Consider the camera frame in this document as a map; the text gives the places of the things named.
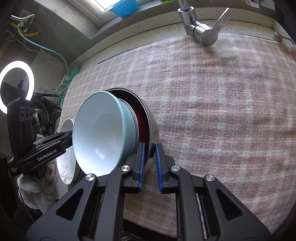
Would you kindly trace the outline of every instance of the blue gripper pad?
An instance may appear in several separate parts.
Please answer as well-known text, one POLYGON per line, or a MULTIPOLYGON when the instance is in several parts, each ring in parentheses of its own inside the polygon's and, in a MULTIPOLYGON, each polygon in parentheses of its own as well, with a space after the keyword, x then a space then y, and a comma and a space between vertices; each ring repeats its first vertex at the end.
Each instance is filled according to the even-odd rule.
POLYGON ((162 192, 163 191, 163 171, 161 169, 158 145, 156 145, 155 160, 156 160, 156 169, 157 169, 158 188, 159 188, 159 191, 162 192))
POLYGON ((140 171, 139 171, 139 192, 142 191, 143 174, 144 174, 144 160, 145 160, 145 143, 143 143, 140 171))

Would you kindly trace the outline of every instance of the blue plastic basket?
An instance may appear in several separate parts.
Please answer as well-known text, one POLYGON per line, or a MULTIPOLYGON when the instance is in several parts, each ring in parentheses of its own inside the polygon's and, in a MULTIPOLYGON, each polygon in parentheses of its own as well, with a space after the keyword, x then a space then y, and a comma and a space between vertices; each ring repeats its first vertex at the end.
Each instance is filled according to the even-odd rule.
POLYGON ((125 18, 139 9, 136 0, 121 0, 114 4, 109 10, 121 18, 125 18))

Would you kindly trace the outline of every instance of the towel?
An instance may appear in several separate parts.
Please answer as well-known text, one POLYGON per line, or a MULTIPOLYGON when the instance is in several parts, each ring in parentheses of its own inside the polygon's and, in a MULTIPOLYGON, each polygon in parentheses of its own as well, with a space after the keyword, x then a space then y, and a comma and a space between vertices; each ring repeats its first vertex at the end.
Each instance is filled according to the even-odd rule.
MULTIPOLYGON (((271 233, 281 225, 296 201, 296 47, 232 34, 210 47, 193 36, 150 43, 76 75, 60 123, 114 87, 146 102, 176 165, 215 175, 271 233)), ((175 195, 159 193, 155 164, 123 216, 177 235, 175 195)))
POLYGON ((59 198, 55 163, 47 164, 42 178, 24 175, 17 179, 17 185, 24 203, 32 209, 40 209, 45 213, 59 198))

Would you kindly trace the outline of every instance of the white ceramic dish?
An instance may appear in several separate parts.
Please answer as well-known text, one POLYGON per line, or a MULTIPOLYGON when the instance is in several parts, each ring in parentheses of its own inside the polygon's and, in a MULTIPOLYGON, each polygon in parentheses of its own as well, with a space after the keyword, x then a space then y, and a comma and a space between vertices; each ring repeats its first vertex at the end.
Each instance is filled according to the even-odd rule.
POLYGON ((77 113, 72 140, 77 162, 85 174, 109 174, 133 154, 136 140, 133 116, 111 93, 95 92, 77 113))
MULTIPOLYGON (((74 119, 66 119, 60 131, 69 131, 73 129, 74 119)), ((61 180, 66 185, 75 182, 81 172, 76 162, 73 146, 66 149, 66 153, 56 158, 57 169, 61 180)))

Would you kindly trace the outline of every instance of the metal pivot screw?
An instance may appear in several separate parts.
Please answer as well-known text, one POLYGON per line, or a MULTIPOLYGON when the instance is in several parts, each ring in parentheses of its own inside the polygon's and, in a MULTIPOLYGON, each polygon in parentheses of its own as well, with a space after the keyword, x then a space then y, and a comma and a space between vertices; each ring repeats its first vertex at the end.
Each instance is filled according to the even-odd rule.
POLYGON ((130 166, 128 166, 128 165, 123 165, 122 167, 121 167, 121 170, 122 171, 124 171, 124 172, 127 172, 127 171, 129 171, 130 170, 130 166))
POLYGON ((88 181, 92 181, 94 179, 94 174, 86 175, 85 179, 88 180, 88 181))
POLYGON ((172 166, 171 169, 173 172, 178 172, 181 168, 179 166, 172 166))
POLYGON ((215 177, 213 175, 206 175, 205 177, 209 182, 212 182, 213 180, 215 180, 215 177))

